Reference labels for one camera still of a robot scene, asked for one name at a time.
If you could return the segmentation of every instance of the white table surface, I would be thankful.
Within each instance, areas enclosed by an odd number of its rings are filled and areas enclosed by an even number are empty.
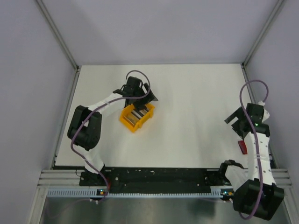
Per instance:
[[[227,159],[247,167],[237,141],[224,120],[239,106],[245,83],[239,64],[88,65],[82,66],[73,97],[57,166],[83,166],[67,138],[78,105],[99,102],[125,84],[130,70],[150,79],[158,102],[154,117],[131,133],[119,122],[121,111],[102,121],[99,150],[106,166],[218,168]],[[133,76],[145,79],[138,73]],[[244,103],[250,102],[248,91]]]

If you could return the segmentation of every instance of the yellow bin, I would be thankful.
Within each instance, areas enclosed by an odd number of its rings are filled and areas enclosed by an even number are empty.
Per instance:
[[[135,132],[138,128],[151,117],[154,116],[155,107],[152,104],[146,104],[146,109],[138,111],[131,104],[122,110],[120,122],[123,123],[131,132]]]

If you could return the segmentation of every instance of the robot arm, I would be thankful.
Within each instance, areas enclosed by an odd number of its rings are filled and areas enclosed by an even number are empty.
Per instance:
[[[129,77],[127,83],[121,87],[121,89],[113,91],[113,93],[105,98],[104,100],[84,107],[78,106],[75,109],[74,115],[71,120],[71,124],[67,133],[68,138],[72,139],[81,126],[82,122],[87,118],[87,116],[96,108],[101,105],[106,104],[106,106],[99,109],[95,112],[85,123],[84,127],[78,133],[74,144],[77,145],[77,151],[82,154],[85,160],[85,168],[92,172],[97,173],[92,167],[90,167],[86,161],[89,161],[97,170],[101,170],[104,166],[104,162],[100,158],[98,150],[94,147],[98,144],[101,134],[101,123],[102,119],[106,118],[110,114],[122,110],[124,107],[133,104],[136,110],[142,110],[146,104],[151,101],[157,101],[157,98],[154,96],[150,90],[149,94],[141,99],[127,99],[128,97],[141,97],[145,95],[145,92],[142,88],[145,88],[146,91],[149,90],[147,83],[143,84],[142,80],[136,77]]]
[[[233,130],[244,140],[248,151],[248,173],[242,165],[234,161],[225,161],[220,172],[233,186],[234,210],[250,214],[257,201],[260,190],[259,169],[262,170],[263,193],[254,216],[270,220],[284,198],[284,190],[276,186],[270,166],[268,144],[270,139],[269,126],[263,122],[269,113],[263,108],[264,103],[247,104],[248,112],[257,133],[259,154],[256,154],[256,141],[253,131],[241,108],[235,111],[225,122],[228,124],[235,117],[238,120],[232,125]]]

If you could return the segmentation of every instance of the metal floor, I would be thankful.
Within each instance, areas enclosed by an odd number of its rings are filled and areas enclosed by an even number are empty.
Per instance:
[[[76,198],[48,198],[51,215],[76,201]],[[40,224],[287,224],[283,205],[271,221],[242,220],[231,203],[202,199],[106,199],[99,205],[83,201],[71,206],[55,219],[45,212]]]

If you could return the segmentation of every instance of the white wall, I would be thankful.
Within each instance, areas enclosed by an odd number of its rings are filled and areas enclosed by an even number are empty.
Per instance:
[[[277,0],[44,0],[76,62],[244,61]]]
[[[74,76],[33,0],[0,7],[0,222],[25,223]]]
[[[299,191],[299,1],[288,0],[248,65],[250,79],[269,85],[266,103],[271,142],[279,164]],[[254,85],[257,95],[263,87]]]

